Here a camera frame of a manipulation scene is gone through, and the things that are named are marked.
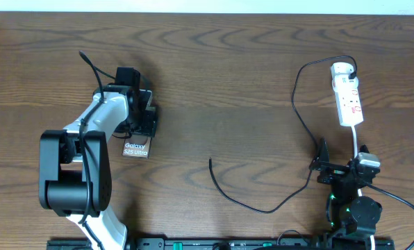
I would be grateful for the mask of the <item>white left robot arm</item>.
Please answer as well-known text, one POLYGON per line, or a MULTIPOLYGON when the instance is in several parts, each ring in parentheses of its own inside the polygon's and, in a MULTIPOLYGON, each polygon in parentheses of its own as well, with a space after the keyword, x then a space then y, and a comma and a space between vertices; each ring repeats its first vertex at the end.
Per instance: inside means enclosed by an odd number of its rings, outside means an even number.
POLYGON ((110 205, 112 177, 108 141, 123 140, 122 155, 148 158, 156 132, 150 90, 107 85, 61 130, 40 138, 39 201, 85 234, 84 240, 49 240, 48 249, 135 249, 136 242, 110 205))

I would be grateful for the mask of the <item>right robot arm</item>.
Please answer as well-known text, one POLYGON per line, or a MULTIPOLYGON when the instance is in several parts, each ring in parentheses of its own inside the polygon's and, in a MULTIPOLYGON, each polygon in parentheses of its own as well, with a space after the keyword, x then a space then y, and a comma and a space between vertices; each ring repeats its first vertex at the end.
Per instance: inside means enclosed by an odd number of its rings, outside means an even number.
POLYGON ((326 218, 332 230, 327 234, 327 240, 339 238, 367 242, 375 234, 382 206, 358 191, 372 183, 380 172, 380 165, 379 157, 371 154, 365 145, 346 165, 334 164, 330 161, 326 140, 320 140, 309 169, 320 173, 318 183, 331 186, 326 218))

